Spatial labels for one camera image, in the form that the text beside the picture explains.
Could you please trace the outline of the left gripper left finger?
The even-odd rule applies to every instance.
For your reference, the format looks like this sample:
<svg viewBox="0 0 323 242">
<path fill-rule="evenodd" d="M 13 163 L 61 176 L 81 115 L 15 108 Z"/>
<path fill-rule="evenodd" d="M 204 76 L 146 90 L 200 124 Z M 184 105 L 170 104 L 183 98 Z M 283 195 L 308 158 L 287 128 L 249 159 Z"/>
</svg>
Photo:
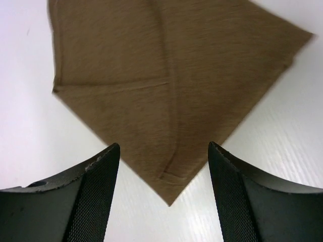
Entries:
<svg viewBox="0 0 323 242">
<path fill-rule="evenodd" d="M 1 241 L 103 241 L 119 161 L 115 143 L 27 187 L 1 190 Z"/>
</svg>

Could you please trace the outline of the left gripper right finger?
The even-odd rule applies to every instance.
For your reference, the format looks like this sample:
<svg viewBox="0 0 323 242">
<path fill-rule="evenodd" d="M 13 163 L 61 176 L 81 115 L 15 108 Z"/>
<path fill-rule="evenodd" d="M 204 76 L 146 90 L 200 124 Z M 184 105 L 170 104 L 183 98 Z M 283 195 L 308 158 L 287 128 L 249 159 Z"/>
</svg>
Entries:
<svg viewBox="0 0 323 242">
<path fill-rule="evenodd" d="M 322 241 L 322 189 L 272 175 L 215 142 L 208 164 L 224 241 Z"/>
</svg>

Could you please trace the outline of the brown cloth napkin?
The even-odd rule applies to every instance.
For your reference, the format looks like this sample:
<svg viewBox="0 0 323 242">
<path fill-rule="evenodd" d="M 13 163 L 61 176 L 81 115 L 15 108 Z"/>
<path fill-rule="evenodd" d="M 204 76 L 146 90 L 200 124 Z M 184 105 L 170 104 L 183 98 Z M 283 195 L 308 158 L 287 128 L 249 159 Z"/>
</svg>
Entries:
<svg viewBox="0 0 323 242">
<path fill-rule="evenodd" d="M 171 205 L 312 33 L 251 1 L 48 1 L 53 93 Z"/>
</svg>

